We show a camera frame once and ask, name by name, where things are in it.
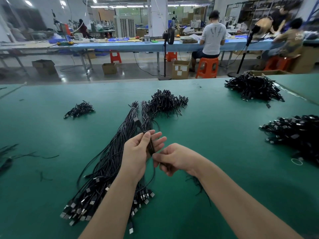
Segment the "black shirt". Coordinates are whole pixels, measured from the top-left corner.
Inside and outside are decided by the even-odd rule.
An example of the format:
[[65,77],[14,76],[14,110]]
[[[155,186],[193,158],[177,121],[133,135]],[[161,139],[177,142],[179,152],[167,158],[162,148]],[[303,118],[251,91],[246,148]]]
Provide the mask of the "black shirt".
[[273,29],[274,29],[274,31],[277,32],[280,24],[282,23],[282,21],[284,21],[287,18],[288,13],[282,15],[280,13],[279,9],[276,9],[273,13],[270,14],[270,16],[273,19],[273,22],[272,22]]

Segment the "black shorts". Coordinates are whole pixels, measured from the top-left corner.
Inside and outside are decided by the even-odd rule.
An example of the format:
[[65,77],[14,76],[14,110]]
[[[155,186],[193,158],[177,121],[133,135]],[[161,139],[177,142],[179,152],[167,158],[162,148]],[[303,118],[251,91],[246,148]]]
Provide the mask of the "black shorts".
[[208,54],[204,54],[202,50],[199,51],[194,51],[192,52],[192,57],[194,59],[200,59],[200,58],[208,58],[208,59],[213,59],[213,58],[217,58],[219,56],[219,54],[215,54],[215,55],[208,55]]

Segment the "white ring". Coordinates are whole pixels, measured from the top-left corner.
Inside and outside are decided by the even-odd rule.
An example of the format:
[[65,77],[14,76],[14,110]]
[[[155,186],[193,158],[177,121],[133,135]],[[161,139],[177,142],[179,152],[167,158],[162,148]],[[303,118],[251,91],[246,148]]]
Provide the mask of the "white ring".
[[[295,163],[294,160],[297,160],[297,161],[301,162],[301,164]],[[296,159],[296,158],[292,158],[292,159],[291,159],[291,162],[293,162],[295,165],[303,165],[303,162],[300,161],[300,160],[298,160],[298,159]]]

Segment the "red stool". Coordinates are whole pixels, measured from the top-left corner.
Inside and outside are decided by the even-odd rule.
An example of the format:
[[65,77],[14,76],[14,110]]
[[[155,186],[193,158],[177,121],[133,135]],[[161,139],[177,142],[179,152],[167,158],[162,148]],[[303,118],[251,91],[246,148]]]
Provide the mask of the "red stool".
[[[200,69],[201,65],[204,63],[204,69]],[[198,76],[201,76],[204,79],[207,78],[216,78],[218,71],[218,58],[207,59],[201,58],[199,61],[199,66],[196,74],[196,79]]]
[[280,57],[280,56],[273,56],[271,57],[264,70],[282,70],[285,71],[289,68],[290,62],[292,58],[288,57]]
[[177,60],[177,52],[167,52],[166,53],[166,59],[168,62],[171,62],[172,59],[176,59]]
[[119,61],[122,64],[120,53],[114,50],[110,50],[111,63]]

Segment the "grey floor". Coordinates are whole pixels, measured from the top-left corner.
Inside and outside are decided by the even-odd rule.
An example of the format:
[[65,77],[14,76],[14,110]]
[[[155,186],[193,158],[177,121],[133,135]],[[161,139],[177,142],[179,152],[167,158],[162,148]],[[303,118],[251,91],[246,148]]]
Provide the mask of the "grey floor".
[[[86,75],[79,57],[71,55],[41,55],[41,56],[24,56],[21,57],[21,62],[27,70],[27,74],[20,68],[20,65],[14,58],[5,59],[5,63],[9,69],[5,69],[0,65],[0,84],[21,84],[27,82],[29,85],[40,84],[64,84],[68,82],[127,82],[139,80],[157,80],[159,75],[164,74],[164,57],[160,54],[160,72],[157,72],[156,53],[120,53],[122,64],[116,64],[117,74],[104,75],[102,71],[103,63],[110,63],[110,56],[97,56],[92,59],[93,70]],[[241,55],[232,56],[231,64],[228,67],[219,67],[217,77],[227,77],[228,72],[237,71]],[[257,55],[248,54],[244,60],[241,71],[251,70],[254,64],[259,60]],[[224,60],[221,65],[226,66],[228,63],[229,52],[225,52]],[[32,61],[45,59],[53,60],[57,74],[50,76],[40,76],[35,68],[32,67]],[[180,52],[179,60],[190,60],[190,53]],[[166,75],[170,76],[172,73],[172,62],[167,62]],[[189,73],[189,79],[195,78],[195,73]]]

